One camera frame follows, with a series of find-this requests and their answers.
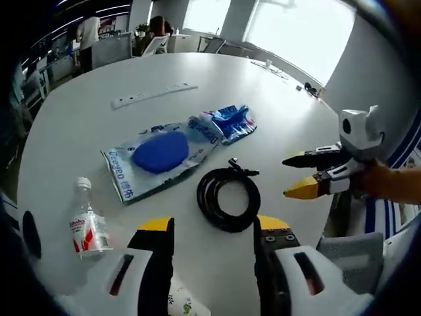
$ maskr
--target blue sponge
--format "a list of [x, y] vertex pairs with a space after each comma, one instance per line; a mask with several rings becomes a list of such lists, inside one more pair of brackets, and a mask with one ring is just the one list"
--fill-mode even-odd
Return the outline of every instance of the blue sponge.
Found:
[[169, 171], [189, 154], [187, 137], [181, 132], [158, 135], [141, 144], [133, 153], [133, 162], [151, 173]]

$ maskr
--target round white table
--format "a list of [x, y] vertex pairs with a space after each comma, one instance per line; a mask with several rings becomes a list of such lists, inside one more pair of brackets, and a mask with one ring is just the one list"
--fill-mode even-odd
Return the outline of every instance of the round white table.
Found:
[[[111, 109], [110, 102], [117, 97], [183, 82], [199, 88]], [[68, 228], [68, 205], [75, 179], [86, 176], [115, 247], [125, 247], [146, 220], [172, 216], [174, 271], [185, 286], [213, 315], [258, 315], [253, 227], [229, 234], [211, 226], [197, 206], [196, 187], [207, 172], [227, 167], [228, 159], [237, 157], [243, 168], [260, 170], [253, 177], [261, 194], [259, 213], [289, 223], [301, 244], [317, 245], [332, 197], [314, 201], [284, 197], [285, 189], [314, 170], [285, 167], [281, 161], [338, 141], [338, 122], [329, 107], [306, 91], [297, 91], [297, 84], [249, 59], [176, 53], [107, 65], [52, 91], [26, 142], [18, 185], [18, 208], [32, 212], [41, 239], [42, 257], [34, 263], [41, 281], [52, 293], [65, 294], [77, 279], [72, 272], [77, 257]], [[100, 150], [131, 140], [145, 128], [232, 104], [250, 106], [258, 124], [253, 134], [212, 153], [186, 181], [130, 206], [119, 202]], [[231, 190], [234, 194], [224, 205], [235, 208], [243, 203], [235, 196], [239, 188]]]

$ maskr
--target bottle label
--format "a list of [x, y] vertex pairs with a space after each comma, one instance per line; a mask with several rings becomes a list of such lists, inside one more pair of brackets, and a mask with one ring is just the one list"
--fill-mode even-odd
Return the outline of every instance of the bottle label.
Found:
[[95, 213], [76, 215], [70, 222], [77, 253], [112, 249], [104, 217]]

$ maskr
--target coiled black cable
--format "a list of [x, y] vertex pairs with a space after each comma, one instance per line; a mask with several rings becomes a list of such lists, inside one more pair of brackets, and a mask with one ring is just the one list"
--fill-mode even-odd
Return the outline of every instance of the coiled black cable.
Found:
[[[215, 227], [226, 232], [242, 232], [253, 223], [260, 209], [259, 189], [250, 179], [250, 176], [258, 175], [259, 171], [243, 170], [236, 164], [236, 159], [228, 162], [230, 167], [212, 170], [202, 178], [197, 186], [197, 203]], [[249, 205], [240, 216], [227, 214], [218, 203], [219, 190], [230, 181], [242, 183], [249, 196]]]

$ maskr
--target bright window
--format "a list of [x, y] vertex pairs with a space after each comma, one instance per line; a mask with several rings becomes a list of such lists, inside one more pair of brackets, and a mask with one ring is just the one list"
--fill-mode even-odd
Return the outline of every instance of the bright window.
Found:
[[183, 28], [220, 34], [231, 0], [190, 0]]
[[355, 10], [340, 0], [258, 0], [243, 40], [326, 85], [354, 20]]

